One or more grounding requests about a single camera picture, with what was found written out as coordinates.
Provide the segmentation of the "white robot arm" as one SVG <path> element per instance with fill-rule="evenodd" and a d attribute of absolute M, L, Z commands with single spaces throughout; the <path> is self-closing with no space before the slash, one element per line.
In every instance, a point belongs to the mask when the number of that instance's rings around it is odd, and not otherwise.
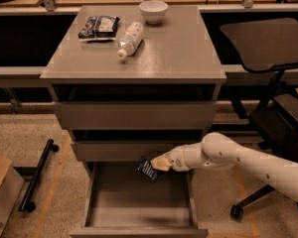
<path fill-rule="evenodd" d="M 201 142 L 178 146 L 151 160 L 155 170 L 186 172 L 238 166 L 298 202 L 298 163 L 244 147 L 220 133 Z"/>

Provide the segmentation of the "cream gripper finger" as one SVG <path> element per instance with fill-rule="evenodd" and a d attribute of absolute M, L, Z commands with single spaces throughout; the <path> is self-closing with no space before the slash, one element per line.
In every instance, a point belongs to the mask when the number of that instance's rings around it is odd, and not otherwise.
<path fill-rule="evenodd" d="M 152 168 L 158 171 L 167 172 L 170 168 L 172 168 L 172 163 L 169 160 L 168 153 L 152 159 L 150 163 Z"/>

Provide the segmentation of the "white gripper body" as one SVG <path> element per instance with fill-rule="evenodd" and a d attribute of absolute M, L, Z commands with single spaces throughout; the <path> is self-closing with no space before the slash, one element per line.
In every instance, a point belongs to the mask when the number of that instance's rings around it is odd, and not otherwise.
<path fill-rule="evenodd" d="M 186 157 L 187 146 L 179 146 L 169 152 L 168 160 L 171 163 L 171 167 L 176 172 L 186 172 L 191 169 L 188 165 Z"/>

